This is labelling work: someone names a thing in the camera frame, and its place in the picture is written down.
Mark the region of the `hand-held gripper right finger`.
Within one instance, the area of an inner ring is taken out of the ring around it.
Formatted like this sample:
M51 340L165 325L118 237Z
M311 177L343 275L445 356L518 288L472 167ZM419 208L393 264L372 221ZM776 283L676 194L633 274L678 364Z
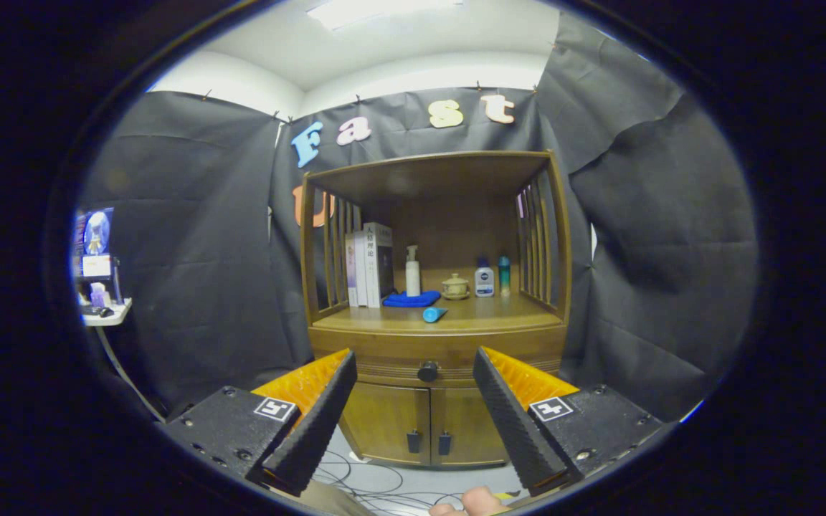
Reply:
M616 467L673 428L609 386L577 388L488 347L476 352L473 379L532 496Z

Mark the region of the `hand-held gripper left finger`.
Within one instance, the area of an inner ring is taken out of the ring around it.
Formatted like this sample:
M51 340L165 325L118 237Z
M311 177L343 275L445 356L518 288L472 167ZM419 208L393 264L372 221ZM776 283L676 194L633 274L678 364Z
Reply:
M298 496L353 391L355 362L342 349L252 390L223 386L170 421L167 434L227 474Z

